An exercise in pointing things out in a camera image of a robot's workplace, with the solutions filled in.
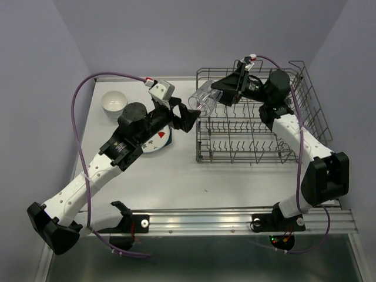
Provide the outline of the clear textured glass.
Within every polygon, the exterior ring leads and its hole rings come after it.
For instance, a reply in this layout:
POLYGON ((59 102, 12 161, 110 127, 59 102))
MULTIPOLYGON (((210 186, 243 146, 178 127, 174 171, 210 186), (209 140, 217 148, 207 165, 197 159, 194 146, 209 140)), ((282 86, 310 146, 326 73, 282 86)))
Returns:
POLYGON ((201 111, 201 117, 209 117, 223 95, 222 91, 213 89, 212 84, 214 81, 208 80, 188 98, 190 108, 201 111))

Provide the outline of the white plate red strawberries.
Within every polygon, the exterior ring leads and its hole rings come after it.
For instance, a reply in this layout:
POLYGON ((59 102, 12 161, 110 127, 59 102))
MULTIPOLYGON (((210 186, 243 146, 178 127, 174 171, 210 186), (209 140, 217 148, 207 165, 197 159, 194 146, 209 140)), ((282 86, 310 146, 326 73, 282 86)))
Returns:
POLYGON ((165 126, 142 145, 143 153, 150 154, 164 148, 168 137, 169 126, 165 126))

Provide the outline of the white ribbed bowl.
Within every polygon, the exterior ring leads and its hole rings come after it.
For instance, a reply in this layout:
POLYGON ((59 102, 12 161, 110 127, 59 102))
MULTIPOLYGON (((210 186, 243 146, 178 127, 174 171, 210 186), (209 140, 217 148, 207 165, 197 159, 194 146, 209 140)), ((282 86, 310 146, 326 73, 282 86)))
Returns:
POLYGON ((128 104, 128 99, 124 93, 116 90, 106 92, 101 98, 102 108, 110 110, 119 109, 125 107, 128 104))
POLYGON ((107 109, 107 108, 102 108, 102 109, 107 116, 117 116, 117 117, 119 117, 123 113, 124 107, 121 107, 121 108, 115 109, 115 110, 110 110, 110 109, 107 109))
POLYGON ((112 120, 117 120, 122 115, 121 110, 117 112, 111 112, 111 111, 105 110, 104 113, 109 119, 112 119, 112 120))

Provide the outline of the dark teal square plate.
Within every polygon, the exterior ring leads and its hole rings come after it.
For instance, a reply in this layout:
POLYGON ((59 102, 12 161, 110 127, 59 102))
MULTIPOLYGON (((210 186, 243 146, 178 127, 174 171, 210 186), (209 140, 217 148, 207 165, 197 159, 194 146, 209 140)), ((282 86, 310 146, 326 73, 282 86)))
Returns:
POLYGON ((168 137, 166 144, 164 145, 165 147, 169 146, 172 143, 172 131, 173 131, 172 128, 169 127, 169 137, 168 137))

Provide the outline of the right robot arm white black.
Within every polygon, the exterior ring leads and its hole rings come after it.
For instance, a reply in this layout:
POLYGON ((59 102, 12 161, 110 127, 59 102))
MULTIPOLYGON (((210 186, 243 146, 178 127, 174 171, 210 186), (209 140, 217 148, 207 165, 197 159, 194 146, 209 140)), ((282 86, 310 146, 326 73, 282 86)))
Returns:
POLYGON ((238 63, 233 73, 214 82, 212 88, 223 93, 219 102, 226 106, 241 98, 260 102, 261 121, 298 154, 296 192, 275 204, 270 215, 272 226, 284 229, 292 217, 348 193, 350 160, 345 153, 335 153, 317 140, 304 127, 298 108, 289 107, 286 99, 294 92, 285 71, 272 70, 262 82, 249 74, 250 68, 249 64, 238 63))

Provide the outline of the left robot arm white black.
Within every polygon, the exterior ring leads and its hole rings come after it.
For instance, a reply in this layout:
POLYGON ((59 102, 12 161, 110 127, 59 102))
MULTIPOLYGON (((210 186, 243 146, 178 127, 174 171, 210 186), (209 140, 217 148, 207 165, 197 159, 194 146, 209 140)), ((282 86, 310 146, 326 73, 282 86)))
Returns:
POLYGON ((56 255, 70 250, 79 240, 81 224, 74 219, 83 206, 91 208, 91 198, 112 179, 128 169, 142 154, 143 145, 165 126, 189 132, 200 116, 179 98, 166 105, 146 106, 133 102, 125 106, 118 127, 83 171, 58 194, 26 210, 33 229, 56 255))

